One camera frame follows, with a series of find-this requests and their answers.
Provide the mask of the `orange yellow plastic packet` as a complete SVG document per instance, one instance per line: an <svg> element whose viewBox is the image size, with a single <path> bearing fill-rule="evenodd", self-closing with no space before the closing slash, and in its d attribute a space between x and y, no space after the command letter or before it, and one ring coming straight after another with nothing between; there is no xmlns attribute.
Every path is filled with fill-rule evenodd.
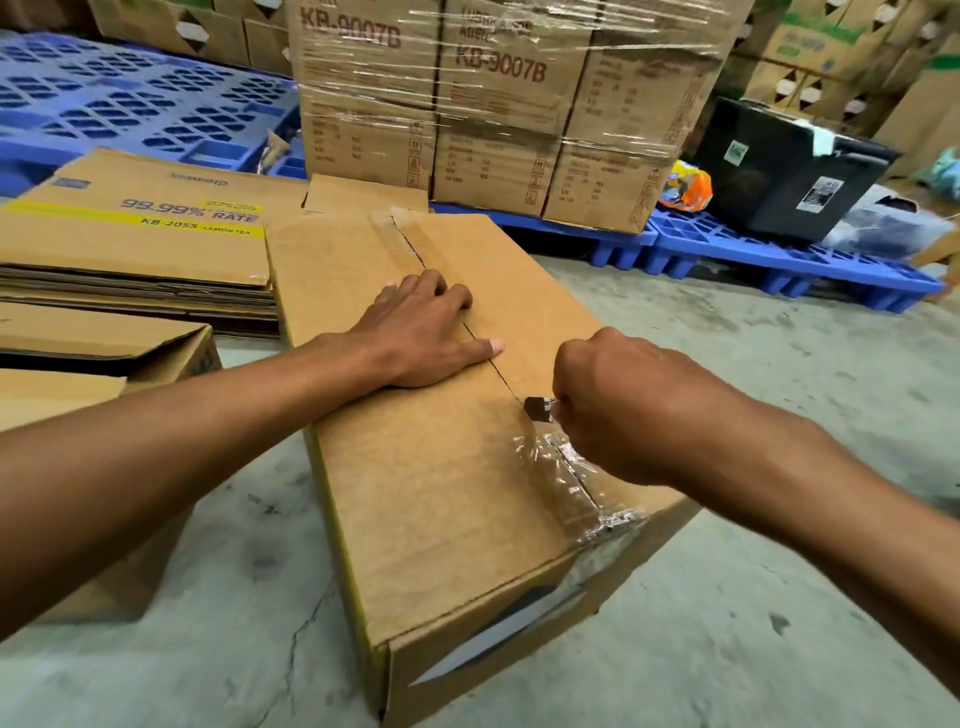
<svg viewBox="0 0 960 728"><path fill-rule="evenodd" d="M691 163L677 159L669 171L657 202L673 211L701 213L713 198L711 175Z"/></svg>

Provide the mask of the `black plastic crate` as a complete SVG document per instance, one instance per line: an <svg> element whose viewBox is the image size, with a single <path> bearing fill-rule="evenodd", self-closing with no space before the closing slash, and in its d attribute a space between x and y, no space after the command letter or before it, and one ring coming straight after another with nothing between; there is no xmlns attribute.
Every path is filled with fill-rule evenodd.
<svg viewBox="0 0 960 728"><path fill-rule="evenodd" d="M719 99L692 164L707 173L706 211L739 233L821 242L901 157L762 103Z"/></svg>

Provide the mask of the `row of plain cardboard boxes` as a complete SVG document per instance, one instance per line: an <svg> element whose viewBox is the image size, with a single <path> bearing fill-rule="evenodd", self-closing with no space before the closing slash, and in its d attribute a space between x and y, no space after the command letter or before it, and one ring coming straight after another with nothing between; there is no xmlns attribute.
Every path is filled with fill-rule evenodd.
<svg viewBox="0 0 960 728"><path fill-rule="evenodd" d="M88 0L101 34L291 77L285 0Z"/></svg>

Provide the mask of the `stack of flattened cardboard cartons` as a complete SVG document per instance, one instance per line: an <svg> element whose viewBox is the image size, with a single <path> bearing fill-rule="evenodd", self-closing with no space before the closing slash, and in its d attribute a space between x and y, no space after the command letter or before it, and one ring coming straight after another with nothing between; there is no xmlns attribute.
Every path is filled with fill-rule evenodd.
<svg viewBox="0 0 960 728"><path fill-rule="evenodd" d="M425 191L220 171L96 148L0 203L0 303L155 316L279 339L265 221L425 213Z"/></svg>

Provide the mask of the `blue plastic pallet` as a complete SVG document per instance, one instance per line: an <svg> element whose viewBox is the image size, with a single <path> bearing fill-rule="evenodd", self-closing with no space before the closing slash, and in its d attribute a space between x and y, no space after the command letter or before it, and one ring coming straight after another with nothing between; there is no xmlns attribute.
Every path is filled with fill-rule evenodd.
<svg viewBox="0 0 960 728"><path fill-rule="evenodd" d="M282 131L280 139L287 147L271 163L266 161L266 142L244 149L234 142L200 140L189 145L186 151L170 152L167 157L175 163L306 181L302 131L299 128ZM17 197L83 155L83 151L29 150L22 144L0 142L0 198Z"/></svg>
<svg viewBox="0 0 960 728"><path fill-rule="evenodd" d="M532 256L582 261L597 268L630 271L642 265L659 233L646 224L637 234L546 221L538 217L431 201L431 213L483 214Z"/></svg>
<svg viewBox="0 0 960 728"><path fill-rule="evenodd" d="M250 149L299 119L289 79L49 32L0 32L0 142L170 161L201 140Z"/></svg>
<svg viewBox="0 0 960 728"><path fill-rule="evenodd" d="M642 266L650 275L682 280L697 264L717 261L747 267L768 295L796 299L817 285L832 285L862 307L891 314L903 314L945 291L942 280L906 262L818 245L779 245L739 232L706 212L658 208L645 230L655 235Z"/></svg>

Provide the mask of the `open brown cardboard box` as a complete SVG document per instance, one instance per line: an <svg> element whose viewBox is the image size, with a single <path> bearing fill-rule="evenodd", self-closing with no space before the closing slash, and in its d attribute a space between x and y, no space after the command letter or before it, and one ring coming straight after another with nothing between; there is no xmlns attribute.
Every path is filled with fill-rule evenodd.
<svg viewBox="0 0 960 728"><path fill-rule="evenodd" d="M0 302L0 433L221 368L205 323ZM141 620L195 508L183 510L35 624Z"/></svg>

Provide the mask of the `person's left forearm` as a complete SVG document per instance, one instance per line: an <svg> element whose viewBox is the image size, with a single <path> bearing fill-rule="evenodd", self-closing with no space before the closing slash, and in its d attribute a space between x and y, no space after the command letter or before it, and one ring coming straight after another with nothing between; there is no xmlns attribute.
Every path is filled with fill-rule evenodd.
<svg viewBox="0 0 960 728"><path fill-rule="evenodd" d="M381 337L323 336L0 433L0 641L397 362Z"/></svg>

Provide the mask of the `teal plastic bag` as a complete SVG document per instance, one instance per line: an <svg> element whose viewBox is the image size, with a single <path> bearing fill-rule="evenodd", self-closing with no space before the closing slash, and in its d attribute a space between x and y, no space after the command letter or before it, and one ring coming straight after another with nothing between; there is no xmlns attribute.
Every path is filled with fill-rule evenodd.
<svg viewBox="0 0 960 728"><path fill-rule="evenodd" d="M943 150L926 171L926 186L935 194L960 200L960 150Z"/></svg>

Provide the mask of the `person's right forearm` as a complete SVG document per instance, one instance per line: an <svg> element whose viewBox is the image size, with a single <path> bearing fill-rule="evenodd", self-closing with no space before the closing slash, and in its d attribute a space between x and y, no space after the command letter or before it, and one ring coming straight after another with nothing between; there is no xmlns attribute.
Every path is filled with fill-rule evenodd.
<svg viewBox="0 0 960 728"><path fill-rule="evenodd" d="M698 504L796 552L960 700L960 520L891 483L820 425L735 397L671 413Z"/></svg>

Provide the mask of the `pile of green-print cardboard boxes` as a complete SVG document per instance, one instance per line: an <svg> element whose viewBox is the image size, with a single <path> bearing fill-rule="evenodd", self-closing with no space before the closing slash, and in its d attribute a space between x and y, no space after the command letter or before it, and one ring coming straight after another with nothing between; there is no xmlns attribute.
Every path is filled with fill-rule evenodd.
<svg viewBox="0 0 960 728"><path fill-rule="evenodd" d="M892 178L960 156L960 0L755 0L716 92L900 153Z"/></svg>

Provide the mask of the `shrink-wrapped stack of cardboard boxes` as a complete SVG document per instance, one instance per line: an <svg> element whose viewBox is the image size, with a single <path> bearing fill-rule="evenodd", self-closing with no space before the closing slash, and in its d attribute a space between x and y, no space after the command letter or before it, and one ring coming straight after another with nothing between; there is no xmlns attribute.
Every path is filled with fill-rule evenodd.
<svg viewBox="0 0 960 728"><path fill-rule="evenodd" d="M754 0L290 0L308 175L638 234Z"/></svg>

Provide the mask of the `person's right hand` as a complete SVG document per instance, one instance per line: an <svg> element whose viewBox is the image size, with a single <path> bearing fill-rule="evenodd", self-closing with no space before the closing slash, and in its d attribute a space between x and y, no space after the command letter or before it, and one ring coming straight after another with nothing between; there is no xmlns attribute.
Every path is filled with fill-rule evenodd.
<svg viewBox="0 0 960 728"><path fill-rule="evenodd" d="M727 452L723 416L749 409L749 397L687 355L616 328L587 339L596 423L574 450L618 480L691 494Z"/></svg>

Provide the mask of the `taped brown cardboard box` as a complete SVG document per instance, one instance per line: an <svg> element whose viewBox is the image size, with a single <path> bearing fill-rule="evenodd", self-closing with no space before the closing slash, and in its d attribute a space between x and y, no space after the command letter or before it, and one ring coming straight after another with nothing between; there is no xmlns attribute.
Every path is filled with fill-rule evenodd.
<svg viewBox="0 0 960 728"><path fill-rule="evenodd" d="M411 728L598 613L699 506L611 477L528 416L558 346L601 323L488 216L296 212L265 232L293 346L426 268L472 292L456 340L506 345L304 431L368 709Z"/></svg>

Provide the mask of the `clear plastic bag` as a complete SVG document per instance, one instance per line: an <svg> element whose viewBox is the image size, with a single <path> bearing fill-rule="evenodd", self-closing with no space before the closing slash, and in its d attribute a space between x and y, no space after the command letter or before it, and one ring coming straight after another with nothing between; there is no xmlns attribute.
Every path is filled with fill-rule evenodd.
<svg viewBox="0 0 960 728"><path fill-rule="evenodd" d="M834 252L905 261L955 232L951 217L944 218L895 189L873 185L819 245Z"/></svg>

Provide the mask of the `person's left hand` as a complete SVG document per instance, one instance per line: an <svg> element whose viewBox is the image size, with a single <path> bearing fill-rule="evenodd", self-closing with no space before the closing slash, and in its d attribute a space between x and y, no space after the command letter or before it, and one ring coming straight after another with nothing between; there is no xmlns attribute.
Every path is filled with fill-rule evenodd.
<svg viewBox="0 0 960 728"><path fill-rule="evenodd" d="M449 341L474 339L453 333L474 297L462 283L447 286L440 297L409 297L408 274L385 285L348 330L347 341L363 352L379 384L416 389L449 379L441 377L441 349Z"/></svg>

